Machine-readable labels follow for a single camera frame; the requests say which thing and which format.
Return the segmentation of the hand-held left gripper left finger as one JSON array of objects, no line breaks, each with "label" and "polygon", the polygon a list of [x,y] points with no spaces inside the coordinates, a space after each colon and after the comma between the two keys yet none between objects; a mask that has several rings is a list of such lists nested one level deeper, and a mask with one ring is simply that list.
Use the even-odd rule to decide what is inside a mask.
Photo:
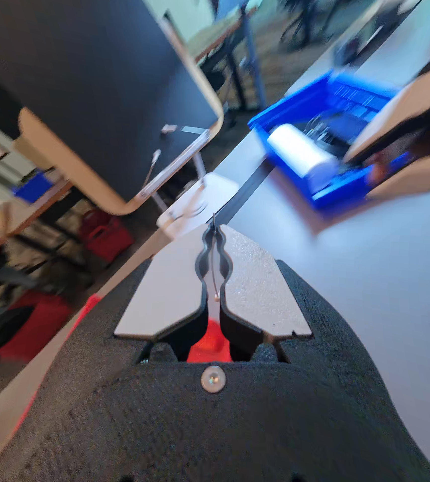
[{"label": "hand-held left gripper left finger", "polygon": [[205,335],[212,231],[201,225],[175,239],[151,260],[122,314],[114,335],[167,343],[179,357]]}]

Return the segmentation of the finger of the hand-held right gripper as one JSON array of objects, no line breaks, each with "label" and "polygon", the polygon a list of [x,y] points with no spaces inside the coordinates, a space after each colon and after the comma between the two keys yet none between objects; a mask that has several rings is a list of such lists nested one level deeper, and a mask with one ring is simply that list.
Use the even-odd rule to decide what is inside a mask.
[{"label": "finger of the hand-held right gripper", "polygon": [[363,129],[344,157],[362,165],[395,141],[430,126],[430,69],[402,89]]},{"label": "finger of the hand-held right gripper", "polygon": [[368,200],[391,200],[430,192],[430,158],[414,161],[390,176],[365,196]]}]

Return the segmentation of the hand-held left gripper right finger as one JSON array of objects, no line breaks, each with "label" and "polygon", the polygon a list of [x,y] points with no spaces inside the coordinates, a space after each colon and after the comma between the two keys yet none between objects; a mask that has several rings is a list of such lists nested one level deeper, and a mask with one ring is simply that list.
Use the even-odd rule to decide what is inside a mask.
[{"label": "hand-held left gripper right finger", "polygon": [[217,228],[223,281],[219,323],[234,361],[249,361],[261,344],[308,339],[312,330],[275,258],[228,225]]}]

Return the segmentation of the blue storage bin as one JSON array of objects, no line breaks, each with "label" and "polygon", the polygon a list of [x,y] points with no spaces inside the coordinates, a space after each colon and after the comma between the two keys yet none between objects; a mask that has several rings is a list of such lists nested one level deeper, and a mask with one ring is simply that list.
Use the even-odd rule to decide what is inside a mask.
[{"label": "blue storage bin", "polygon": [[28,204],[32,204],[53,186],[54,183],[46,177],[43,171],[36,170],[27,180],[13,188],[12,194],[14,197]]},{"label": "blue storage bin", "polygon": [[[287,176],[313,208],[342,209],[369,193],[366,177],[371,170],[343,165],[342,159],[356,137],[397,93],[399,89],[328,71],[253,117],[248,126],[262,142],[268,160]],[[294,125],[339,160],[338,174],[329,186],[314,195],[267,142],[271,130],[282,124]]]}]

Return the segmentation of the red floor basket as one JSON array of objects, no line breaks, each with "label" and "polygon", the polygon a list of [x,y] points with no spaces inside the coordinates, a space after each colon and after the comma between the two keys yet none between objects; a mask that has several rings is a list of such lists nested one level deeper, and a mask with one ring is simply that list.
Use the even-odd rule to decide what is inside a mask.
[{"label": "red floor basket", "polygon": [[100,209],[91,209],[81,217],[78,237],[87,251],[108,265],[135,242],[117,216]]}]

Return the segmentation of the white cylinder roll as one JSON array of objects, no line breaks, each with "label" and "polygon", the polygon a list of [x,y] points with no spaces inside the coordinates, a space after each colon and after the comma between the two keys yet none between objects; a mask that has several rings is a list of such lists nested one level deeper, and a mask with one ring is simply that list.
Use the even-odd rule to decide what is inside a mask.
[{"label": "white cylinder roll", "polygon": [[283,164],[305,181],[311,195],[329,186],[339,172],[339,160],[292,124],[272,129],[267,142]]}]

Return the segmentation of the red plastic tote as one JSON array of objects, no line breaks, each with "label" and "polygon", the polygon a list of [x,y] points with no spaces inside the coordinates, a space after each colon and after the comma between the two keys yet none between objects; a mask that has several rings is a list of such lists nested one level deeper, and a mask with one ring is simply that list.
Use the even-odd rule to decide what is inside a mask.
[{"label": "red plastic tote", "polygon": [[0,359],[27,363],[48,344],[69,321],[72,308],[59,295],[29,290],[8,309],[18,320],[6,326],[7,341],[0,345]]}]

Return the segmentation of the black light stand pole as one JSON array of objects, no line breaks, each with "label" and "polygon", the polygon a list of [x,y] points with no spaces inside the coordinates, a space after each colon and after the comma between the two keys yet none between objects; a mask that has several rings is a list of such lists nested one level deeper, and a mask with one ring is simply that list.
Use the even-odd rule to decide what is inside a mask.
[{"label": "black light stand pole", "polygon": [[248,1],[239,1],[238,3],[240,8],[241,26],[243,29],[244,37],[246,39],[246,45],[249,54],[249,63],[252,72],[252,78],[254,81],[254,88],[258,97],[259,109],[264,110],[267,107],[266,91],[261,75],[260,62],[256,52],[254,35],[248,15]]}]

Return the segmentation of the black board book stand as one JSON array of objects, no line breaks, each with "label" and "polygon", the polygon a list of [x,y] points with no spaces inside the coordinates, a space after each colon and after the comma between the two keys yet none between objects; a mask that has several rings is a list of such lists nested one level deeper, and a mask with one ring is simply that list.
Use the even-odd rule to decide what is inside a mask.
[{"label": "black board book stand", "polygon": [[23,106],[21,138],[107,213],[152,198],[175,239],[239,190],[201,158],[217,94],[143,1],[0,1],[0,84]]}]

